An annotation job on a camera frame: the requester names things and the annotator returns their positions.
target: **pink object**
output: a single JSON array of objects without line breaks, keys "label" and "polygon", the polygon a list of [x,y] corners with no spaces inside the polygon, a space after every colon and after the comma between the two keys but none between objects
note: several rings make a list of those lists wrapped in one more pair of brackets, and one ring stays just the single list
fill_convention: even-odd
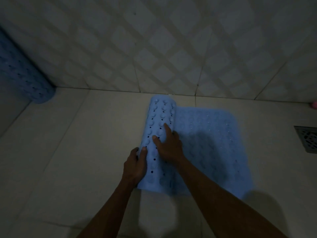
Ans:
[{"label": "pink object", "polygon": [[312,108],[317,109],[317,101],[312,102],[310,105]]}]

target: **person's right hand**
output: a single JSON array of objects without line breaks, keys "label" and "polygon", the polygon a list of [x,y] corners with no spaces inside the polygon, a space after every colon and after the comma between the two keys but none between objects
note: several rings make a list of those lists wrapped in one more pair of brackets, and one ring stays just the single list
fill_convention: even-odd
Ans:
[{"label": "person's right hand", "polygon": [[155,135],[152,136],[152,139],[161,158],[164,161],[176,164],[185,157],[183,154],[182,142],[179,139],[178,133],[176,131],[172,132],[166,123],[164,124],[164,128],[166,132],[166,140],[164,143],[162,143]]}]

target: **metal drain cover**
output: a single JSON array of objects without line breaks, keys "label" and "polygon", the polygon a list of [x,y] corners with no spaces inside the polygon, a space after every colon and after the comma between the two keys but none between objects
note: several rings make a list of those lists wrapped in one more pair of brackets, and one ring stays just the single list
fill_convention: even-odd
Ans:
[{"label": "metal drain cover", "polygon": [[307,153],[317,154],[317,128],[294,126]]}]

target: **wall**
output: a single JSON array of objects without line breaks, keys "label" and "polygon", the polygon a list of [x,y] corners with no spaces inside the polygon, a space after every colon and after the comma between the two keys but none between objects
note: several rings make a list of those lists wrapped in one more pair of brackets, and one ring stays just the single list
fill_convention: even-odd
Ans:
[{"label": "wall", "polygon": [[0,76],[0,137],[30,100]]},{"label": "wall", "polygon": [[316,2],[1,0],[0,24],[58,87],[311,102]]}]

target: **person's right arm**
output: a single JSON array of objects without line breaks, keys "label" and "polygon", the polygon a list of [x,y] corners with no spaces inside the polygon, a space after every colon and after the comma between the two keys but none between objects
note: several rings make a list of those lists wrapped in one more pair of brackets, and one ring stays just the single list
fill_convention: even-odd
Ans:
[{"label": "person's right arm", "polygon": [[166,141],[153,136],[161,158],[175,165],[217,238],[286,236],[254,209],[210,180],[184,156],[177,132],[164,124]]}]

